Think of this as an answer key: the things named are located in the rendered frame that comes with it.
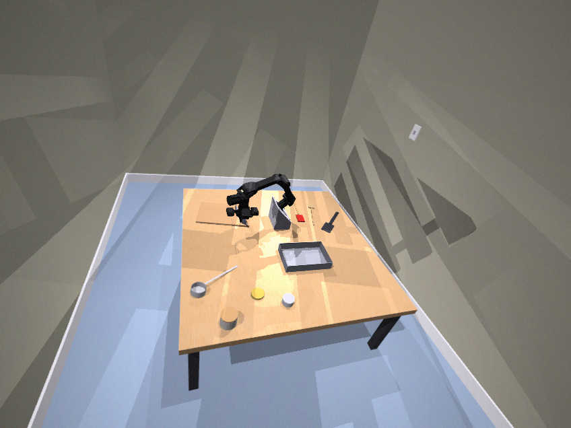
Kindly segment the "grey roasting tin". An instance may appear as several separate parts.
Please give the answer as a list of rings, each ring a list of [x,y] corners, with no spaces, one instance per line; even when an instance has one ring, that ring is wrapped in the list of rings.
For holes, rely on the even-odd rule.
[[[333,262],[322,242],[279,243],[285,272],[330,269]]]

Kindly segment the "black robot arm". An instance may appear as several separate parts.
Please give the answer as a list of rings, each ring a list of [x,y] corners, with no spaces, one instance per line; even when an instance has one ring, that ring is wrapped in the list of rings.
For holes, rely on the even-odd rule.
[[[292,206],[296,200],[295,196],[290,190],[290,181],[287,177],[282,174],[274,174],[271,177],[268,177],[264,180],[260,180],[258,182],[247,182],[244,183],[240,188],[238,188],[237,194],[233,194],[227,196],[226,200],[229,206],[237,205],[237,204],[248,204],[249,199],[255,195],[259,190],[272,186],[274,184],[280,185],[285,193],[283,194],[283,199],[277,202],[278,207],[283,210],[284,207],[287,205]],[[243,190],[243,192],[241,191]],[[249,219],[252,218],[254,215],[254,211],[250,211],[250,207],[245,209],[241,208],[241,219]]]

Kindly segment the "white short cylinder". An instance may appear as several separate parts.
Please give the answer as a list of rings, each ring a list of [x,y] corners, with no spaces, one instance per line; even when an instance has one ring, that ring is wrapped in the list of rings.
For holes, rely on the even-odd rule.
[[[285,293],[282,298],[282,304],[285,307],[292,307],[294,304],[295,297],[291,293]]]

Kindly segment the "grey saucepan with long handle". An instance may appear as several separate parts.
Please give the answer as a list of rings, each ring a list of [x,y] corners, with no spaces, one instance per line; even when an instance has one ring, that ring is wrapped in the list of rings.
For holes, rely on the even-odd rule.
[[[222,274],[216,276],[215,278],[209,280],[209,281],[206,282],[206,283],[201,282],[201,281],[194,282],[194,283],[191,285],[191,290],[190,290],[191,296],[192,296],[192,297],[195,297],[195,298],[203,297],[203,295],[206,294],[206,290],[207,290],[206,284],[208,284],[209,282],[213,281],[214,279],[216,279],[216,278],[218,278],[218,277],[220,277],[220,276],[226,274],[227,272],[229,272],[229,271],[235,269],[236,267],[238,267],[238,266],[236,265],[235,267],[233,267],[233,268],[229,269],[228,271],[226,271],[226,272],[224,272],[224,273],[222,273]]]

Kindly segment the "light wooden board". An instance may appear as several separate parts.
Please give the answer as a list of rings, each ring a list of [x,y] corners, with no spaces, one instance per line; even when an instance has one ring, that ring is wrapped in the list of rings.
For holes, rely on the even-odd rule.
[[[228,207],[233,207],[235,209],[235,205],[229,206],[227,204],[201,202],[196,223],[231,225],[240,227],[247,227],[248,224],[249,227],[249,219],[246,219],[248,223],[246,222],[245,225],[240,223],[239,217],[237,217],[236,214],[234,214],[233,217],[228,217],[226,213],[226,209]]]

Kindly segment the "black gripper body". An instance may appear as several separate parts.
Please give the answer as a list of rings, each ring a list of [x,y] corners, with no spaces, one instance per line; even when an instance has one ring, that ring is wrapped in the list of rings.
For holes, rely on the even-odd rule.
[[[249,203],[248,203],[248,204],[249,204]],[[228,208],[226,209],[227,216],[228,216],[228,217],[233,217],[235,213],[236,213],[237,216],[241,216],[241,212],[239,212],[240,209],[241,209],[241,208],[245,209],[245,208],[249,207],[248,204],[242,204],[242,203],[240,203],[240,204],[238,205],[238,209],[234,209],[233,207],[228,207]],[[259,210],[257,209],[257,207],[251,207],[251,208],[250,208],[250,211],[254,211],[254,216],[258,216],[258,215],[259,215]]]

